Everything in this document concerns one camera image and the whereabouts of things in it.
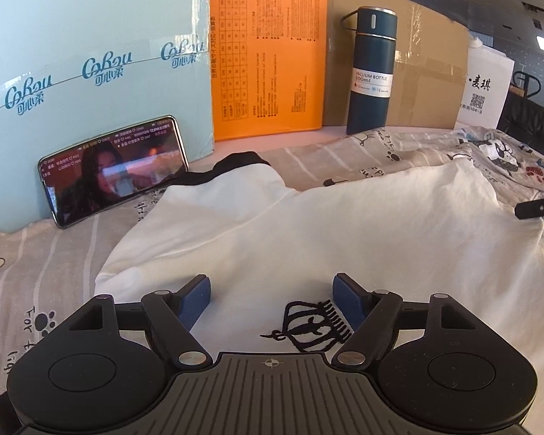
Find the white t-shirt with print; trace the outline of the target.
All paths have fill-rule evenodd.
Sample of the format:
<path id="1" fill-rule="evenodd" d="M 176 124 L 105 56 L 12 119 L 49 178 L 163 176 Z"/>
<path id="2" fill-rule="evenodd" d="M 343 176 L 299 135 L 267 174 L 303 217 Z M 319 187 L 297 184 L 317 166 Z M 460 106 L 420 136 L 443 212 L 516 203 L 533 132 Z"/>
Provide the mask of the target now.
<path id="1" fill-rule="evenodd" d="M 205 349 L 289 352 L 286 305 L 329 299 L 341 272 L 407 301 L 445 293 L 475 313 L 537 371 L 526 424 L 544 434 L 544 221 L 516 218 L 465 159 L 302 192 L 265 164 L 169 187 L 95 290 L 136 302 L 204 274 L 212 298 L 193 332 Z"/>

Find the black leather sofa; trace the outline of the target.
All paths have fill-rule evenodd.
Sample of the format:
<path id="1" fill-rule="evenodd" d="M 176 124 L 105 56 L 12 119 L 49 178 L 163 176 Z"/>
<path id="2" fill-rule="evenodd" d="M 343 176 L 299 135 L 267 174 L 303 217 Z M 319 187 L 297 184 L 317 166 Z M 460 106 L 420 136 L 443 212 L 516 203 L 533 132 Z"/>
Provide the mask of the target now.
<path id="1" fill-rule="evenodd" d="M 508 92 L 497 129 L 544 155 L 544 107 Z"/>

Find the white tote bag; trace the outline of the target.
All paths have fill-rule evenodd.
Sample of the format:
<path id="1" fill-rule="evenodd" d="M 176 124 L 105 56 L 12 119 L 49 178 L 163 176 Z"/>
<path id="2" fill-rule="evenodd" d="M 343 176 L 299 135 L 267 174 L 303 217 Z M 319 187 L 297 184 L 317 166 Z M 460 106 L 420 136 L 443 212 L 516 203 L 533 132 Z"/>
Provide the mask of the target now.
<path id="1" fill-rule="evenodd" d="M 468 69 L 455 128 L 496 129 L 509 91 L 515 62 L 470 36 Z"/>

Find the smartphone with lit screen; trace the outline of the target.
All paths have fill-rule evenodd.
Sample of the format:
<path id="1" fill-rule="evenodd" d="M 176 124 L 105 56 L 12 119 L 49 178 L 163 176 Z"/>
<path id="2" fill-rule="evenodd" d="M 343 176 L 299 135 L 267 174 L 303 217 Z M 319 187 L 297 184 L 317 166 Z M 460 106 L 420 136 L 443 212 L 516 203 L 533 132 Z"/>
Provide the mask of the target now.
<path id="1" fill-rule="evenodd" d="M 69 228 L 189 170 L 178 120 L 163 116 L 66 147 L 39 160 L 55 224 Z"/>

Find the black garment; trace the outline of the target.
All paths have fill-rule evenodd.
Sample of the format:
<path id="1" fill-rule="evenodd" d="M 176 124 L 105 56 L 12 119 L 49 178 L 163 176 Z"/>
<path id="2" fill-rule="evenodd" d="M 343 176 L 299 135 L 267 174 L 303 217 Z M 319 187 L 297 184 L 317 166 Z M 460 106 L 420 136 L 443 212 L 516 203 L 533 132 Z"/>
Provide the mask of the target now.
<path id="1" fill-rule="evenodd" d="M 167 181 L 166 186 L 203 185 L 233 170 L 257 164 L 269 166 L 269 163 L 254 151 L 235 152 L 215 163 L 208 171 L 178 173 Z"/>

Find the brown cardboard box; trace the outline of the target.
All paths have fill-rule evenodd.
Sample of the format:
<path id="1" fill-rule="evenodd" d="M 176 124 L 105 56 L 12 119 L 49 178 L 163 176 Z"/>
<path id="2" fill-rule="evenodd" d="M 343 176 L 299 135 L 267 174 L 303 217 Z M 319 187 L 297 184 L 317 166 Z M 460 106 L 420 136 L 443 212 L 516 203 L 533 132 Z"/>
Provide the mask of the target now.
<path id="1" fill-rule="evenodd" d="M 364 6 L 389 9 L 398 17 L 387 125 L 451 129 L 465 87 L 469 32 L 410 0 L 328 0 L 323 124 L 347 123 L 356 19 L 345 25 L 341 19 Z"/>

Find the dark blue vacuum bottle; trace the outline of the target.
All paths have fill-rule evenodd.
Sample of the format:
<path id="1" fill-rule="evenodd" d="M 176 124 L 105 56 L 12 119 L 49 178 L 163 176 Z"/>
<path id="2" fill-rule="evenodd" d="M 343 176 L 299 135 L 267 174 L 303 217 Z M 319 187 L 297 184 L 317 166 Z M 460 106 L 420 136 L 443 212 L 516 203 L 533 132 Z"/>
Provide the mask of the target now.
<path id="1" fill-rule="evenodd" d="M 398 18 L 394 11 L 363 6 L 357 16 L 347 135 L 384 127 L 392 93 Z"/>

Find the light blue carton box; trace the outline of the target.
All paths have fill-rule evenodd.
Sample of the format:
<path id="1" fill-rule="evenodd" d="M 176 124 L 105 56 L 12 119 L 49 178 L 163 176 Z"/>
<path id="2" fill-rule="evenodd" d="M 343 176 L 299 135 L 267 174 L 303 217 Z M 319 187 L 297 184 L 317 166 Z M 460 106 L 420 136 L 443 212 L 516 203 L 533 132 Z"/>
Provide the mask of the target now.
<path id="1" fill-rule="evenodd" d="M 39 160 L 163 115 L 214 144 L 209 0 L 0 0 L 0 231 L 50 213 Z"/>

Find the orange printed box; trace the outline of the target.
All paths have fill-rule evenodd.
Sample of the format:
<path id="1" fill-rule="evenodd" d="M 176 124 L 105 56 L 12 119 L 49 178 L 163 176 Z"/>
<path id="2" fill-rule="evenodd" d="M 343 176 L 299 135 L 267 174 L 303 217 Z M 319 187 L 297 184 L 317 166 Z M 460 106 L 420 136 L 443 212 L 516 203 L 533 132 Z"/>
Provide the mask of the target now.
<path id="1" fill-rule="evenodd" d="M 215 140 L 323 121 L 328 0 L 210 0 Z"/>

